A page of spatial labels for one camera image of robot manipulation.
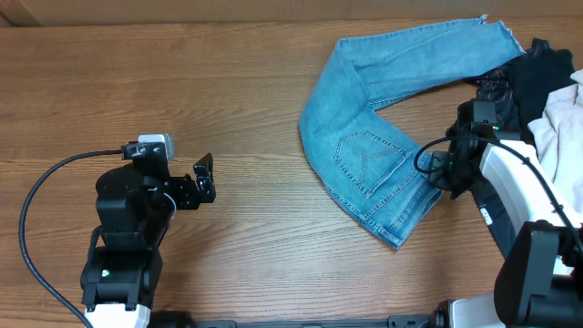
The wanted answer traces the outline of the light blue denim jeans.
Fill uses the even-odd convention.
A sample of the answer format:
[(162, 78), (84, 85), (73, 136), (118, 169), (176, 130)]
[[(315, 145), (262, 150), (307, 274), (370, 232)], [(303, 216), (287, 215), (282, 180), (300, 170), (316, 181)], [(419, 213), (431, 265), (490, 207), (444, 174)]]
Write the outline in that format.
[(442, 192), (424, 173), (429, 154), (378, 110), (523, 52), (483, 17), (340, 39), (300, 116), (305, 156), (329, 195), (398, 250)]

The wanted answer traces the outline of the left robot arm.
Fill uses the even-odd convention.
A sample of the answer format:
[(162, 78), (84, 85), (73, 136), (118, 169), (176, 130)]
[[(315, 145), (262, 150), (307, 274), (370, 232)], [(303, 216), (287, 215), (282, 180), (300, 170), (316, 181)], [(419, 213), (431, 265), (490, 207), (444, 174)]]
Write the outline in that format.
[(160, 244), (179, 210), (216, 198), (213, 157), (183, 177), (163, 156), (148, 155), (104, 173), (96, 183), (97, 214), (81, 274), (82, 303), (92, 327), (146, 327), (163, 260)]

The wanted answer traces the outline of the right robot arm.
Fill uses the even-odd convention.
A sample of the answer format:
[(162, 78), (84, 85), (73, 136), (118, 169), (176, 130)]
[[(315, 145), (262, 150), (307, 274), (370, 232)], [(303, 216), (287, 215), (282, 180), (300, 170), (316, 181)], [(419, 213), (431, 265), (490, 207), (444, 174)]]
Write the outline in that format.
[(582, 324), (582, 221), (541, 169), (535, 148), (504, 131), (491, 101), (460, 105), (424, 170), (431, 186), (457, 198), (479, 180), (496, 190), (516, 239), (494, 290), (445, 301), (428, 327), (579, 327)]

